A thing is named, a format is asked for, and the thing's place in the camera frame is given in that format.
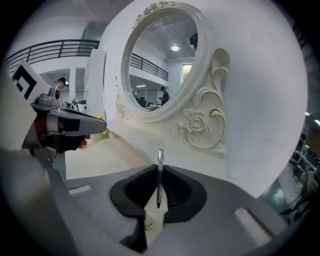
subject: oval mirror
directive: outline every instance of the oval mirror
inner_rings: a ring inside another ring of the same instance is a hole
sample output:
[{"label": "oval mirror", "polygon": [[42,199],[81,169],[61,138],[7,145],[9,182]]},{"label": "oval mirror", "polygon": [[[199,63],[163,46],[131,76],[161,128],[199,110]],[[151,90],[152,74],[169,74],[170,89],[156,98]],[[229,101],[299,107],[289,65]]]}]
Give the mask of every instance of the oval mirror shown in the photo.
[{"label": "oval mirror", "polygon": [[155,111],[175,96],[192,67],[197,44],[196,25],[178,12],[158,16],[141,33],[129,62],[137,106]]}]

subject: ceiling light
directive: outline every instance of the ceiling light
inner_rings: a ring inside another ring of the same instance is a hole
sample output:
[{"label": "ceiling light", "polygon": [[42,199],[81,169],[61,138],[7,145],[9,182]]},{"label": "ceiling light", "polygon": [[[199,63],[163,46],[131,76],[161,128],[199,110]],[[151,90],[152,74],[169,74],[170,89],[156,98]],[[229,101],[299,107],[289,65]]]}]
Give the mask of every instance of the ceiling light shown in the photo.
[{"label": "ceiling light", "polygon": [[178,50],[179,50],[179,47],[178,47],[178,46],[172,46],[172,47],[171,47],[171,50],[172,50],[172,51],[178,51]]}]

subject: yellow object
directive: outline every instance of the yellow object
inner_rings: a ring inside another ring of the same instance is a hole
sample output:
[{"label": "yellow object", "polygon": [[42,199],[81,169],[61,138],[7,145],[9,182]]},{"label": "yellow object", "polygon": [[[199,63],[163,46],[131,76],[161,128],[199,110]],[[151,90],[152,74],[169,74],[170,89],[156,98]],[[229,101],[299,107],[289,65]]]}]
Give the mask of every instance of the yellow object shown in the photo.
[{"label": "yellow object", "polygon": [[[99,114],[94,114],[93,117],[102,119],[102,116]],[[92,134],[92,138],[94,141],[99,141],[101,140],[105,135],[108,135],[108,129],[106,128],[103,132],[98,133],[98,134]]]}]

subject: ornate white mirror frame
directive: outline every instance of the ornate white mirror frame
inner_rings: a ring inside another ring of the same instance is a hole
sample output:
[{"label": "ornate white mirror frame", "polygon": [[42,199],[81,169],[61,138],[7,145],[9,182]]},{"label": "ornate white mirror frame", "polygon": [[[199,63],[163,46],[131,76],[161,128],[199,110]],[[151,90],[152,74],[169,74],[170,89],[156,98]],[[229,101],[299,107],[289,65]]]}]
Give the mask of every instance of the ornate white mirror frame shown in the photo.
[{"label": "ornate white mirror frame", "polygon": [[[180,90],[164,106],[155,111],[144,111],[132,93],[129,62],[141,33],[155,20],[168,14],[180,13],[189,17],[198,33],[197,50],[192,68]],[[152,3],[140,14],[122,52],[116,115],[120,119],[133,117],[155,124],[165,123],[173,136],[179,136],[186,146],[211,154],[225,152],[218,146],[225,132],[224,103],[221,83],[227,78],[230,62],[223,48],[214,50],[212,28],[205,15],[196,7],[181,2]]]}]

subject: black cap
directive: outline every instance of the black cap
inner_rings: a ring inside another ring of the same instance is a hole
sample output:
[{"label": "black cap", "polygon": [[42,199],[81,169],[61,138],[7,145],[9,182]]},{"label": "black cap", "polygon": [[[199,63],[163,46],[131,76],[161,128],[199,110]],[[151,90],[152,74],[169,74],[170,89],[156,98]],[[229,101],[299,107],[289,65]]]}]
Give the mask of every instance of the black cap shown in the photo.
[{"label": "black cap", "polygon": [[57,83],[59,83],[60,81],[64,84],[64,86],[69,87],[69,84],[67,84],[67,79],[61,77],[58,79]]}]

